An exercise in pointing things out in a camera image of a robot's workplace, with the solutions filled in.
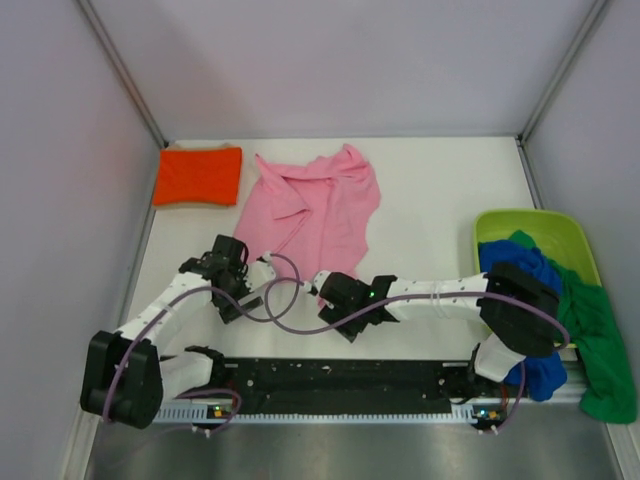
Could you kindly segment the pink t shirt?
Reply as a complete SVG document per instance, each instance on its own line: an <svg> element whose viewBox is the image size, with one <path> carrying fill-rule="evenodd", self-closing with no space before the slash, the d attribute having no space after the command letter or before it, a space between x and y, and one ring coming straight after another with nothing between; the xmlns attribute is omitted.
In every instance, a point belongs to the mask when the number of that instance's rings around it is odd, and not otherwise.
<svg viewBox="0 0 640 480"><path fill-rule="evenodd" d="M373 166L353 146L306 165L255 158L260 176L234 230L250 258L287 256L301 277L320 270L354 275L368 251L366 230L381 202Z"/></svg>

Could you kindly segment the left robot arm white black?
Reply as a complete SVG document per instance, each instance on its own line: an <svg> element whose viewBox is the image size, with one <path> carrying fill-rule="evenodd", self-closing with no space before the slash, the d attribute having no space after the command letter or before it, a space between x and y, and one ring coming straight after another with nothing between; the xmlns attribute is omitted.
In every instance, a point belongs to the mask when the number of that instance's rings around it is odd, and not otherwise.
<svg viewBox="0 0 640 480"><path fill-rule="evenodd" d="M259 290L274 280L269 255L250 261L246 244L219 235L210 250L191 257L167 288L113 332L90 340L80 394L83 411L137 429L148 427L166 401L200 391L220 394L229 381L222 353L206 346L166 350L208 307L224 322L260 307Z"/></svg>

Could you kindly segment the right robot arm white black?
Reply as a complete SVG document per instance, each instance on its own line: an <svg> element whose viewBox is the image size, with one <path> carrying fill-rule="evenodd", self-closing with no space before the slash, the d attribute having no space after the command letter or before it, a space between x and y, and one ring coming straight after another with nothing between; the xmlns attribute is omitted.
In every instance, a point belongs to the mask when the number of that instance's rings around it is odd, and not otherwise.
<svg viewBox="0 0 640 480"><path fill-rule="evenodd" d="M476 394L498 389L521 361L546 358L556 337L567 339L551 287L504 262L488 272L447 281L416 281L378 275L369 284L345 273L320 271L311 292L324 304L319 318L353 342L368 326L416 321L465 321L485 326L487 339L471 354L466 380Z"/></svg>

